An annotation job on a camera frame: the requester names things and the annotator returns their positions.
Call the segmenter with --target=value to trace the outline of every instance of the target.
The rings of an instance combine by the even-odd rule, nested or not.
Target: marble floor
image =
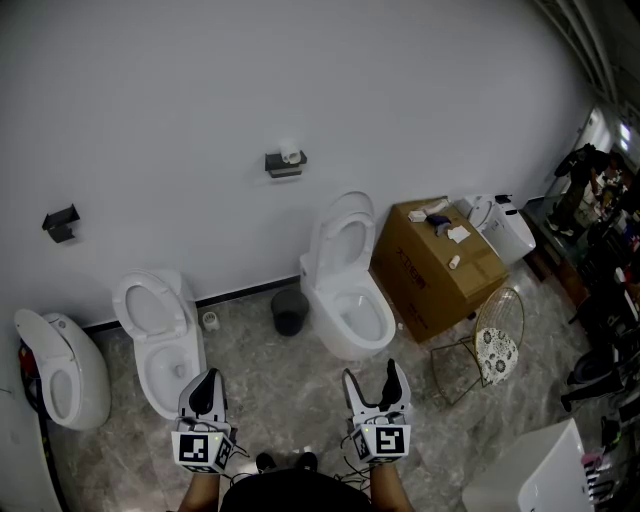
[[[253,457],[270,452],[280,465],[292,464],[298,453],[311,449],[323,473],[349,472],[339,448],[349,417],[342,370],[348,366],[369,401],[378,400],[392,357],[412,389],[411,453],[398,463],[407,493],[419,511],[464,510],[461,491],[474,474],[517,436],[566,417],[559,401],[563,381],[588,349],[581,327],[567,325],[574,308],[554,278],[541,283],[519,263],[509,284],[521,294],[526,316],[518,367],[505,383],[478,386],[453,407],[435,387],[430,350],[469,334],[471,321],[423,345],[398,330],[382,353],[345,364],[324,348],[308,325],[293,338],[275,332],[269,310],[275,291],[200,310],[214,310],[220,318],[221,329],[205,333],[205,351],[209,367],[223,372],[238,443]],[[94,339],[111,378],[109,420],[86,432],[50,425],[69,507],[73,512],[177,510],[190,474],[173,463],[172,422],[156,414],[145,399],[125,332],[103,332]],[[598,443],[598,406],[589,402],[574,413],[586,448]],[[241,457],[231,463],[232,474],[255,469]],[[224,491],[228,483],[223,482]]]

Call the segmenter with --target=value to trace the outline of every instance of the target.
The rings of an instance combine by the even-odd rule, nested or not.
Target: clutter
[[[411,222],[424,222],[426,218],[427,214],[422,210],[414,210],[412,212],[409,212],[409,220]]]
[[[202,316],[202,325],[204,325],[204,330],[207,332],[217,331],[220,329],[220,321],[218,320],[218,315],[216,315],[213,311],[208,311]]]
[[[429,224],[435,226],[436,236],[442,236],[442,233],[451,226],[451,220],[449,217],[445,217],[444,215],[429,215],[427,220],[429,221]]]
[[[418,342],[465,319],[507,277],[500,258],[454,206],[442,215],[471,232],[460,244],[409,221],[410,211],[431,203],[433,199],[392,206],[371,260],[376,277]],[[460,263],[452,270],[449,262],[456,255]]]
[[[447,236],[449,237],[449,240],[453,240],[457,244],[462,242],[470,234],[471,233],[467,231],[464,226],[457,226],[447,231]]]
[[[427,216],[429,215],[435,215],[436,213],[440,213],[442,210],[444,210],[447,206],[449,206],[449,200],[445,197],[440,199],[438,202],[436,203],[429,203],[426,206],[423,206],[422,208],[420,208],[424,213],[427,214]]]
[[[460,263],[460,256],[456,254],[453,258],[451,258],[451,261],[449,262],[449,268],[451,270],[455,270],[456,268],[458,268],[458,263]]]
[[[298,290],[282,290],[271,299],[273,323],[282,336],[298,334],[308,312],[309,301]]]

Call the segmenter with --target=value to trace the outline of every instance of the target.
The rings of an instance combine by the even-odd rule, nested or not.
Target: toilet paper holder
[[[75,238],[68,224],[77,220],[80,220],[80,215],[78,215],[76,207],[72,204],[69,208],[47,214],[42,223],[42,230],[49,233],[53,241],[59,244]]]
[[[304,151],[300,151],[300,162],[297,164],[289,164],[282,159],[280,153],[264,155],[264,170],[269,173],[272,178],[288,178],[290,176],[299,176],[302,174],[300,166],[307,163],[307,155]]]

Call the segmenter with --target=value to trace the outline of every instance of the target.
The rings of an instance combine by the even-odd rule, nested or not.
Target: wire chair
[[[522,344],[523,335],[524,306],[522,304],[520,295],[513,288],[499,288],[489,296],[487,301],[482,306],[472,336],[461,338],[457,343],[438,347],[431,351],[431,370],[436,383],[436,387],[438,388],[438,391],[440,392],[442,397],[449,403],[449,405],[455,405],[467,393],[469,393],[469,391],[471,391],[478,384],[478,382],[482,383],[482,387],[486,387],[488,385],[497,384],[498,382],[505,380],[510,372],[505,372],[503,378],[492,380],[491,378],[489,378],[490,374],[487,370],[487,367],[485,367],[483,371],[482,365],[487,365],[488,367],[490,367],[491,364],[493,364],[493,361],[488,361],[488,358],[486,358],[485,360],[486,350],[484,346],[480,347],[480,343],[486,343],[487,345],[489,345],[490,343],[498,342],[496,336],[499,336],[500,340],[504,340],[504,343],[502,341],[500,341],[500,343],[505,347],[512,347],[513,345],[515,345],[515,350],[509,349],[508,352],[510,360],[512,357],[515,358],[513,361],[513,367],[515,367],[515,362],[517,362],[518,357],[518,349]],[[435,360],[437,352],[459,346],[463,346],[473,357],[473,360],[475,361],[477,367],[476,369],[479,373],[479,377],[473,382],[473,384],[471,384],[471,386],[468,386],[460,396],[452,400],[444,391],[441,385],[441,379],[438,378],[438,372],[436,369],[437,365]]]

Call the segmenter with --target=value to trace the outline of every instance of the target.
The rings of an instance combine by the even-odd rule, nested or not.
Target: toilet paper roll
[[[220,329],[220,321],[213,311],[209,311],[204,314],[202,317],[202,325],[204,325],[204,330],[207,332],[217,331]]]
[[[296,146],[296,143],[291,139],[283,140],[280,143],[280,155],[282,156],[282,161],[285,164],[299,164],[300,160],[302,160],[302,156],[300,155],[300,150]]]
[[[456,254],[453,258],[451,258],[451,261],[449,262],[449,268],[451,270],[455,270],[458,266],[458,263],[460,263],[460,256]]]

